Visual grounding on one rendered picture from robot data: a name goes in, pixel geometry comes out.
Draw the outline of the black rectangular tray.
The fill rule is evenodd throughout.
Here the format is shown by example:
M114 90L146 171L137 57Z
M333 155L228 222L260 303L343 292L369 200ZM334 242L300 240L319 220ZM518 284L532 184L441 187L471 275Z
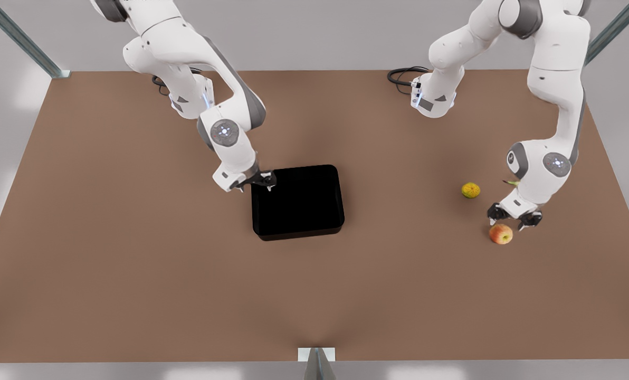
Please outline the black rectangular tray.
M251 186L253 231L263 241L338 233L345 221L338 169L317 165L275 170L271 189Z

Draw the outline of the red-yellow apple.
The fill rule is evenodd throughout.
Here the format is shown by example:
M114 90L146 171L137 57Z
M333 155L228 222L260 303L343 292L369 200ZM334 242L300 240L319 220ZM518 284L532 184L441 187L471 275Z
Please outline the red-yellow apple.
M513 236L514 232L510 226L502 223L494 224L489 230L490 240L496 244L507 244L513 239Z

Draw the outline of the silver frame post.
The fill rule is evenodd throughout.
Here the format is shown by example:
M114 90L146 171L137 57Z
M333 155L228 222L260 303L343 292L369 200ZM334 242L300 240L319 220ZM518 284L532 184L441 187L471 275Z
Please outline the silver frame post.
M628 25L629 2L594 40L590 42L583 65L586 67L586 65L591 63Z
M52 79L66 79L70 77L71 71L59 68L1 7L0 29Z
M336 361L334 348L298 348L298 361L307 363L304 380L337 380L331 367Z

